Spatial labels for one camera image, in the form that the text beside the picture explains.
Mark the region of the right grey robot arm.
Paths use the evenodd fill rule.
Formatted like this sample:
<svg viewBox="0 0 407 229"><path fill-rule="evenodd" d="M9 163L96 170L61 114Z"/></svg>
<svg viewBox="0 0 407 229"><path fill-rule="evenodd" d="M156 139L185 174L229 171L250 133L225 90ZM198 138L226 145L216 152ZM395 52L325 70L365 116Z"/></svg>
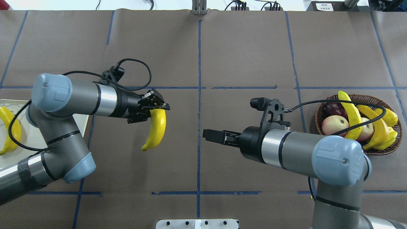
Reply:
<svg viewBox="0 0 407 229"><path fill-rule="evenodd" d="M405 229L406 224L361 214L362 188L372 173L359 142L250 126L242 133L204 129L209 142L238 147L245 158L317 178L312 229Z"/></svg>

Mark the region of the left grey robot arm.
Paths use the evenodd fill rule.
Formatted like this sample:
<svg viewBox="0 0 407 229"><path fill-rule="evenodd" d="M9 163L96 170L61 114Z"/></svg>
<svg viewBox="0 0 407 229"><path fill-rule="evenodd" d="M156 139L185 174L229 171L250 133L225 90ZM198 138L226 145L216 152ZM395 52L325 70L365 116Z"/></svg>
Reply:
<svg viewBox="0 0 407 229"><path fill-rule="evenodd" d="M155 89L137 94L116 82L85 82L62 74L38 76L27 120L37 127L47 145L35 154L1 170L1 205L63 179L80 181L95 171L93 160L73 114L125 118L128 123L151 119L142 151L158 146L165 133L170 106Z"/></svg>

